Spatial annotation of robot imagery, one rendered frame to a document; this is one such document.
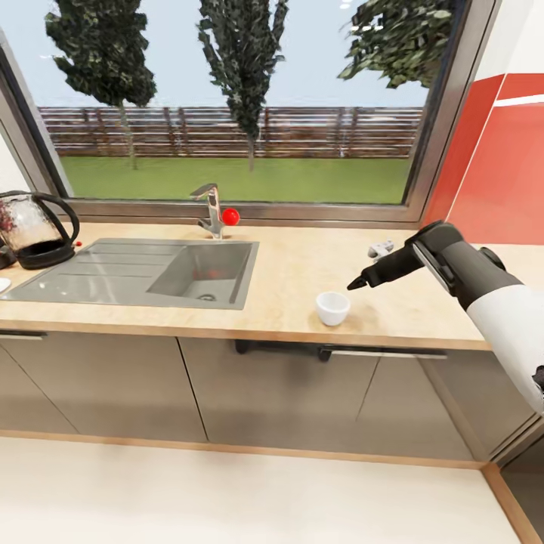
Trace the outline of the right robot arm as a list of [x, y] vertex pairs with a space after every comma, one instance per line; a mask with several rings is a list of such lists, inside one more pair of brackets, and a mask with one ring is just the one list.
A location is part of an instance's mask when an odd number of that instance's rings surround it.
[[375, 288], [427, 267], [457, 298], [522, 397], [544, 417], [544, 300], [491, 249], [467, 243], [449, 222], [436, 220], [407, 239], [402, 249], [386, 240], [371, 244], [366, 267], [347, 286]]

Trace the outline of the coffee cup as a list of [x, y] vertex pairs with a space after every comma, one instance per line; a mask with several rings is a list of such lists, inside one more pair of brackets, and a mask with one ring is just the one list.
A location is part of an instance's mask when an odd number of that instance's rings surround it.
[[322, 292], [316, 300], [317, 313], [324, 324], [336, 326], [350, 310], [350, 300], [338, 292]]

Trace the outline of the electric kettle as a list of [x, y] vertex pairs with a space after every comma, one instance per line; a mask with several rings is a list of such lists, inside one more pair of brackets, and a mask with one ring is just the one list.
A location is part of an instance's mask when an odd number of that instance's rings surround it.
[[[70, 216], [72, 237], [43, 200], [56, 203]], [[46, 269], [71, 259], [78, 235], [79, 219], [59, 197], [20, 190], [0, 193], [0, 236], [22, 268]]]

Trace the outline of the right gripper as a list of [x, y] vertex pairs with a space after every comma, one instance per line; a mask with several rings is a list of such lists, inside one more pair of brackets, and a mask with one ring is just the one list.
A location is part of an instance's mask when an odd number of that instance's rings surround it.
[[376, 264], [366, 267], [360, 272], [360, 276], [355, 278], [351, 284], [347, 286], [347, 290], [355, 290], [366, 286], [375, 288], [385, 282], [393, 282], [400, 277], [406, 276], [407, 271], [401, 270], [395, 261], [395, 252], [389, 253], [383, 259], [380, 259]]

